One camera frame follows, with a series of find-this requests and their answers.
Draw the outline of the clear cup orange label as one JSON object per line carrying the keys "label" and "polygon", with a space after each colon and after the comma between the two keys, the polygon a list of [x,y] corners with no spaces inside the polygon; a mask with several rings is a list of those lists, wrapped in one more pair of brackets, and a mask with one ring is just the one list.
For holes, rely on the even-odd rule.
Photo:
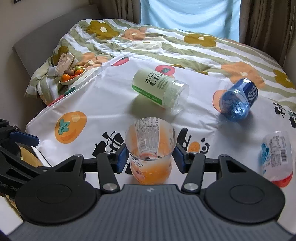
{"label": "clear cup orange label", "polygon": [[125,132],[134,178],[145,185],[163,184],[171,174],[172,153],[177,144],[174,127],[165,120],[137,120]]}

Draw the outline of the light blue sheer curtain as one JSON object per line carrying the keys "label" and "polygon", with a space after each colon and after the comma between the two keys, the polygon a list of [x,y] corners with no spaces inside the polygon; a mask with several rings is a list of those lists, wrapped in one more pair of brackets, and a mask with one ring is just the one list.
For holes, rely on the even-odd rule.
{"label": "light blue sheer curtain", "polygon": [[141,24],[239,40],[241,1],[144,0]]}

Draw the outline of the clear cup blue label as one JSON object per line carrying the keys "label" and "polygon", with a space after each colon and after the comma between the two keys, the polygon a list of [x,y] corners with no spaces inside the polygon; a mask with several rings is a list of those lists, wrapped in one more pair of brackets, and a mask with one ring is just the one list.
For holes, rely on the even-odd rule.
{"label": "clear cup blue label", "polygon": [[241,121],[247,117],[258,98],[256,85],[247,78],[240,79],[219,100],[221,113],[230,121]]}

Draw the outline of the clear cup white red label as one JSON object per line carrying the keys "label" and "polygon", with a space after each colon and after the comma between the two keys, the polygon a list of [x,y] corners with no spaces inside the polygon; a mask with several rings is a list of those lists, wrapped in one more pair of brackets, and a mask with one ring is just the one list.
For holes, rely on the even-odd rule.
{"label": "clear cup white red label", "polygon": [[266,135],[261,143],[262,176],[285,188],[293,176],[292,146],[287,131]]}

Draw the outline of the beige snack packet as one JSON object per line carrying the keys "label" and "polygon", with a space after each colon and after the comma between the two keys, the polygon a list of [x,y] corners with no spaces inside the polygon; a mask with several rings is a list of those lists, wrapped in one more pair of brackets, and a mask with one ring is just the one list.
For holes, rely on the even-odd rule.
{"label": "beige snack packet", "polygon": [[63,75],[64,71],[69,69],[73,60],[74,60],[74,56],[71,53],[66,53],[66,54],[62,53],[57,64],[55,74],[60,76]]}

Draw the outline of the brown curtain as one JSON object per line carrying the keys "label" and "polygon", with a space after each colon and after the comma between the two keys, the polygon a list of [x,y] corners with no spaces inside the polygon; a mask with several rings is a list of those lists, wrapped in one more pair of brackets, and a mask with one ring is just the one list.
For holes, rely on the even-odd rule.
{"label": "brown curtain", "polygon": [[239,42],[269,54],[283,66],[295,29],[294,19],[295,1],[241,1]]}
{"label": "brown curtain", "polygon": [[121,19],[140,24],[140,0],[90,0],[104,19]]}

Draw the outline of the floral striped quilt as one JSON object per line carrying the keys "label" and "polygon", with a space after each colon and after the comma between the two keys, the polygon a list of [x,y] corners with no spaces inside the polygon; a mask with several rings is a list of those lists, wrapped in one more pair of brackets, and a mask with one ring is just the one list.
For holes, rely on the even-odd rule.
{"label": "floral striped quilt", "polygon": [[48,77],[62,54],[73,55],[73,65],[97,68],[118,56],[192,70],[225,81],[246,77],[260,95],[295,109],[295,85],[266,53],[230,39],[208,34],[138,25],[126,20],[81,20],[50,48],[27,86],[25,96],[49,104],[62,92],[56,77]]}

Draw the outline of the brown curtain right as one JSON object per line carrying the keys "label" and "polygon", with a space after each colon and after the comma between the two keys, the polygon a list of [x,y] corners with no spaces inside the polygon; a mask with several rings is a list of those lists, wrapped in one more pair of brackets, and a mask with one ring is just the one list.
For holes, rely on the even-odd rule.
{"label": "brown curtain right", "polygon": [[294,19],[295,1],[241,1],[239,42],[269,54],[283,66],[295,29]]}

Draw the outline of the bowl of fruit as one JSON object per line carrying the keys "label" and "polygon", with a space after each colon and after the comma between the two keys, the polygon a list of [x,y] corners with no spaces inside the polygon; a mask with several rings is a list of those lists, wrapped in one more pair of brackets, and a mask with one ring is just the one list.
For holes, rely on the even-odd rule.
{"label": "bowl of fruit", "polygon": [[70,67],[64,71],[64,74],[61,76],[59,83],[68,86],[77,81],[82,75],[86,72],[85,68],[77,65],[76,67]]}

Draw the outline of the clear cup green label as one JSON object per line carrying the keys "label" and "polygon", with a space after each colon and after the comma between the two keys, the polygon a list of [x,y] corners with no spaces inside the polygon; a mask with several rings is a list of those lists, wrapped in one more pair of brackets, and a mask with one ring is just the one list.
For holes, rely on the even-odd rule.
{"label": "clear cup green label", "polygon": [[132,88],[172,114],[184,108],[190,91],[184,82],[149,68],[142,68],[135,73]]}

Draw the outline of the white persimmon print cloth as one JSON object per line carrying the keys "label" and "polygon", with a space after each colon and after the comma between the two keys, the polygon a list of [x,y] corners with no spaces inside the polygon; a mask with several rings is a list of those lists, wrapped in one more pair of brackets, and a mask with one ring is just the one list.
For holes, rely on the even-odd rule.
{"label": "white persimmon print cloth", "polygon": [[[133,77],[142,68],[164,73],[189,86],[189,96],[179,113],[172,114],[133,90]],[[125,144],[125,132],[130,125],[142,118],[156,117],[174,127],[176,145],[186,152],[202,153],[208,158],[226,154],[260,176],[263,138],[275,131],[287,131],[292,146],[293,176],[287,187],[281,188],[285,207],[279,222],[294,232],[295,112],[258,95],[245,119],[230,121],[221,113],[219,100],[234,84],[120,55],[92,70],[87,78],[80,78],[73,92],[43,109],[27,124],[26,131],[39,138],[38,151],[55,166],[74,154],[91,158],[106,151],[115,152]],[[132,173],[120,172],[117,179],[120,185],[140,184]],[[172,156],[171,174],[164,183],[181,185],[184,179]]]}

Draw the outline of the brown curtain left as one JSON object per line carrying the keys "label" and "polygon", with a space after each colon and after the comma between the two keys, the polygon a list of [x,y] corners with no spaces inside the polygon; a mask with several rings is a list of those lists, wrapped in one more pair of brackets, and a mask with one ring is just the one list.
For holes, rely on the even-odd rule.
{"label": "brown curtain left", "polygon": [[104,19],[121,19],[140,24],[140,0],[90,0]]}

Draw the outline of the grey bed headboard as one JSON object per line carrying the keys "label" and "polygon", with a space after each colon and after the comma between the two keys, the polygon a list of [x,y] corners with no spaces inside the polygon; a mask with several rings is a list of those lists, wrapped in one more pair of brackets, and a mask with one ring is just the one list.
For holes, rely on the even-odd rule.
{"label": "grey bed headboard", "polygon": [[95,4],[83,6],[59,16],[28,33],[13,45],[29,76],[52,56],[53,49],[60,39],[77,22],[85,19],[98,19],[100,14]]}

